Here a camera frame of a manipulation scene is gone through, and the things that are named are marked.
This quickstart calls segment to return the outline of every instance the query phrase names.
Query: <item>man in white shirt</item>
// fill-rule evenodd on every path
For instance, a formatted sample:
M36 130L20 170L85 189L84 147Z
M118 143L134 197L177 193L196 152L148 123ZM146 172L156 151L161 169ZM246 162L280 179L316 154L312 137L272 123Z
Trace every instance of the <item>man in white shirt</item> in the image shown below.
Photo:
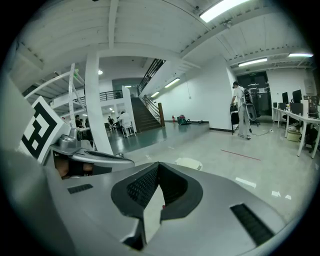
M132 125L130 115L124 111L122 111L121 115L118 117L118 122L120 122L120 124L121 124L120 128L125 128L125 127L129 127Z
M244 105L245 96L244 96L244 88L239 85L237 81L233 82L233 98L231 101L231 105L234 105L234 101L237 97L238 101L238 115L239 115L239 133L238 136L244 138L246 137L248 140L251 139L250 131L249 131L249 117L246 110L246 106Z

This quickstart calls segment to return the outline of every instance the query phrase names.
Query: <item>white pants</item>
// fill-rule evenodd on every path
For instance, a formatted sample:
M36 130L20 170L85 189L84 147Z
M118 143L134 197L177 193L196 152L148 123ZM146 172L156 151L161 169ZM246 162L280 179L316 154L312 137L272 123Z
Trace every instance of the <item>white pants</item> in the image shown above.
M249 117L248 117L248 113L245 105L240 106L240 109L238 109L238 115L239 115L239 134L244 136L249 135L250 123L249 123Z

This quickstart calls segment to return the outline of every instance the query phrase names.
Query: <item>staircase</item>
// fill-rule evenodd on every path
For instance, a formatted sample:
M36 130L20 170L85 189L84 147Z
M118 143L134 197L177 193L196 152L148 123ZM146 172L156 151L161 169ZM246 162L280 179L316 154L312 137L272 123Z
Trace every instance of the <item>staircase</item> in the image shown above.
M138 133L162 127L139 98L131 98L131 103Z

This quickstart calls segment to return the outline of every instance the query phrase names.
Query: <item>handrail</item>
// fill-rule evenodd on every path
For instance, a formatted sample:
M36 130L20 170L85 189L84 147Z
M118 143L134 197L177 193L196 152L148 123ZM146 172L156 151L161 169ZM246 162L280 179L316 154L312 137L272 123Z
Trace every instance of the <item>handrail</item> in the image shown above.
M110 101L110 100L116 100L116 99L122 99L124 96L122 94L122 90L111 90L111 91L105 91L105 92L100 92L100 101ZM83 105L86 105L86 97L80 97L80 101L82 102Z
M149 110L150 113L153 116L155 116L155 118L161 124L162 127L165 127L166 124L165 124L165 119L164 119L164 113L163 113L163 110L162 110L162 104L158 103L158 107L157 107L149 98L147 98L147 95L144 95L143 99L144 99L146 108L149 110L149 107L150 107L155 114L153 114Z
M147 86L151 78L157 73L157 71L161 68L161 66L165 63L166 61L163 59L157 59L155 58L148 68L147 72L145 73L143 79L141 80L140 84L138 85L138 95L144 90L144 88Z
M144 101L156 112L156 114L158 114L158 116L160 116L159 108L149 98L144 97Z

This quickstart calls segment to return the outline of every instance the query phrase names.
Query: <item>ceiling light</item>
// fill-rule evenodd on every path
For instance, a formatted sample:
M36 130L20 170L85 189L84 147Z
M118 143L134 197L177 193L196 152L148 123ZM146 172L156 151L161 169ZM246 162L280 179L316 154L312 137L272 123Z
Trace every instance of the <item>ceiling light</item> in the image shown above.
M153 97L156 97L157 95L158 95L158 91L155 93L155 94L153 94L152 96L151 96L151 98L153 98Z
M289 54L289 57L307 57L307 58L310 58L312 56L313 56L312 53L290 53Z
M241 63L238 66L242 67L242 66L251 65L251 64L255 64L255 63L259 63L259 62L266 62L267 60L268 60L267 58L251 60L251 61L247 61L247 62Z
M174 83L178 82L180 78L174 79L171 83L168 83L164 88L168 88L169 86L172 86Z
M249 0L223 0L201 14L200 18L205 22L209 22L220 14L223 14L227 10L247 1Z

